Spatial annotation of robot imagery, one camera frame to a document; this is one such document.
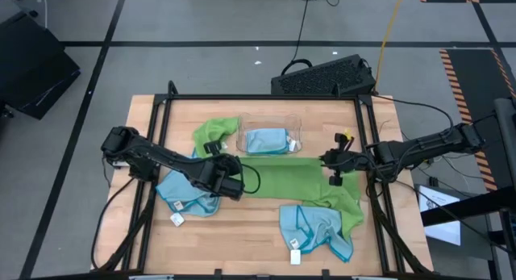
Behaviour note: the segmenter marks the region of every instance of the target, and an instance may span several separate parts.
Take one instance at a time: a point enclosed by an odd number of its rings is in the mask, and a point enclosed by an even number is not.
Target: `black metal frame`
[[[149,122],[149,129],[148,129],[148,135],[147,138],[149,140],[152,140],[154,136],[154,132],[156,130],[156,121],[158,116],[158,109],[162,103],[164,103],[164,114],[163,114],[163,121],[161,124],[161,131],[160,131],[160,139],[159,139],[159,145],[163,146],[166,138],[166,132],[169,126],[169,117],[171,112],[171,106],[173,100],[195,100],[195,99],[205,99],[205,100],[342,100],[342,101],[352,101],[355,106],[356,111],[356,120],[357,125],[359,129],[359,137],[360,137],[360,143],[363,150],[365,150],[365,146],[368,144],[367,142],[367,136],[365,135],[365,126],[364,126],[364,119],[363,119],[363,112],[361,108],[361,104],[365,105],[366,110],[368,112],[368,120],[369,124],[371,126],[371,133],[372,133],[372,139],[373,143],[376,143],[380,140],[377,125],[376,125],[376,118],[374,115],[374,111],[372,108],[372,99],[368,95],[364,96],[356,96],[356,95],[341,95],[339,97],[335,97],[332,95],[271,95],[271,94],[178,94],[175,86],[170,82],[169,83],[169,92],[167,94],[155,94],[154,102],[152,105],[152,112],[151,112],[151,118]],[[374,181],[372,177],[368,176],[368,184],[371,184],[371,181]],[[151,182],[151,189],[149,192],[148,200],[151,200],[152,202],[156,199],[156,187],[157,180]],[[144,182],[138,182],[138,186],[136,189],[135,194],[135,202],[133,205],[132,213],[131,213],[131,222],[130,227],[133,228],[135,226],[135,222],[138,218],[138,214],[140,212],[140,205],[142,202],[143,197],[143,191],[144,191]],[[376,197],[377,192],[374,189],[370,190],[371,196]],[[393,225],[394,229],[396,230],[396,220],[394,219],[394,212],[393,212],[393,204],[390,197],[389,187],[384,187],[384,202],[385,202],[385,208],[387,217],[389,219],[389,222]],[[373,217],[374,226],[375,226],[375,232],[377,236],[377,247],[378,247],[378,253],[380,257],[380,263],[381,263],[381,271],[383,275],[386,275],[387,273],[392,273],[392,271],[389,269],[389,259],[386,252],[385,247],[385,238],[383,233],[383,228],[380,224],[380,222]],[[139,257],[138,257],[138,264],[136,267],[137,271],[143,272],[145,267],[145,260],[147,256],[147,250],[148,250],[148,242],[151,235],[151,226],[152,226],[152,217],[148,219],[144,226],[144,232],[142,235],[142,243],[140,246],[139,251]],[[128,270],[131,262],[131,253],[132,253],[132,244],[130,245],[130,248],[127,250],[124,258],[123,258],[123,264],[122,264],[122,270]],[[403,257],[398,251],[397,247],[393,245],[394,249],[394,255],[396,260],[396,267],[398,273],[405,273],[405,266]],[[216,270],[214,272],[214,275],[181,275],[184,278],[210,278],[210,277],[216,277],[216,275],[219,274],[222,276],[221,270]],[[341,278],[341,277],[330,277],[328,270],[322,271],[323,278],[327,279],[333,279],[333,278]]]

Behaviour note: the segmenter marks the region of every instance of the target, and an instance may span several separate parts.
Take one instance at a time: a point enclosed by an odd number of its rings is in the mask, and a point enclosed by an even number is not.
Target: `light blue cloth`
[[[156,186],[156,190],[172,211],[182,214],[207,217],[213,215],[220,205],[220,197],[210,197],[210,192],[193,187],[183,174],[173,170]],[[174,206],[177,201],[183,205],[180,211]]]
[[[289,151],[287,130],[284,128],[262,128],[246,133],[249,154],[284,154]]]
[[[303,253],[311,253],[321,244],[328,243],[330,250],[344,262],[353,254],[353,243],[342,237],[340,212],[325,207],[280,207],[280,230],[289,249],[296,239]]]

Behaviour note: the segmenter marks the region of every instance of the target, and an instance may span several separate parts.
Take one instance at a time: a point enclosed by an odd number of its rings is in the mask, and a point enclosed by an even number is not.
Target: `wooden table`
[[[127,126],[147,134],[152,109],[152,95],[134,96],[127,117]],[[373,99],[381,140],[402,140],[393,102]],[[363,108],[368,142],[372,142],[367,111]],[[335,148],[336,132],[351,130],[359,137],[353,102],[344,101],[268,101],[268,100],[174,100],[167,130],[166,148],[191,154],[193,131],[208,119],[232,117],[242,113],[252,115],[296,114],[302,120],[303,149],[296,156],[316,157]],[[160,109],[158,122],[163,114]],[[156,126],[155,142],[160,132]],[[360,141],[352,150],[360,151]],[[230,153],[239,154],[235,136],[228,139]],[[161,178],[168,172],[161,168]],[[128,180],[128,170],[115,170],[110,196]],[[403,171],[399,180],[412,184],[410,172]],[[186,215],[185,223],[176,228],[169,217],[172,212],[158,196],[152,221],[145,273],[148,274],[286,274],[320,275],[329,269],[331,275],[381,275],[377,240],[371,206],[365,195],[366,178],[361,174],[360,206],[364,223],[352,231],[354,253],[349,263],[343,263],[324,245],[302,256],[302,264],[290,265],[287,249],[279,229],[279,206],[299,203],[285,199],[250,199],[239,202],[223,198],[218,212],[208,218]],[[103,264],[125,237],[131,217],[136,184],[133,183],[110,205],[98,236],[96,259]],[[433,269],[418,203],[412,190],[399,184],[390,185],[397,229],[412,253]],[[395,269],[392,243],[385,234],[390,269]],[[136,267],[140,237],[135,239],[131,268]]]

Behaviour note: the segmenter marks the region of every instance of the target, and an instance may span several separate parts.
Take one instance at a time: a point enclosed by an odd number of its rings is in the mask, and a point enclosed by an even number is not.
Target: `green towel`
[[[206,158],[210,155],[204,151],[204,144],[214,141],[223,140],[224,136],[229,136],[236,132],[239,126],[239,118],[220,118],[209,119],[197,130],[193,131],[193,141],[195,142],[195,150],[200,158]]]
[[[241,157],[240,160],[254,167],[261,177],[260,189],[255,194],[248,194],[249,197],[296,199],[306,206],[340,211],[345,239],[349,239],[352,229],[364,220],[358,203],[360,190],[355,172],[342,174],[342,186],[331,186],[316,158]],[[246,167],[243,168],[243,180],[245,190],[254,190],[258,184],[256,174]]]

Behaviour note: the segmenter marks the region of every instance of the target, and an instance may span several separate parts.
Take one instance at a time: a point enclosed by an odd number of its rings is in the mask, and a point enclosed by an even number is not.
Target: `white label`
[[[298,249],[299,248],[298,239],[290,240],[290,245],[292,245],[292,249]]]
[[[301,251],[300,250],[291,250],[290,251],[290,265],[300,265],[301,264]]]
[[[181,203],[179,200],[174,203],[174,207],[177,209],[177,211],[180,211],[183,208],[185,208],[183,207],[183,203]]]
[[[289,144],[289,151],[292,152],[296,148],[296,140],[291,140]]]
[[[176,212],[170,217],[170,220],[176,225],[176,227],[179,227],[185,222],[185,219],[181,216],[179,212]]]

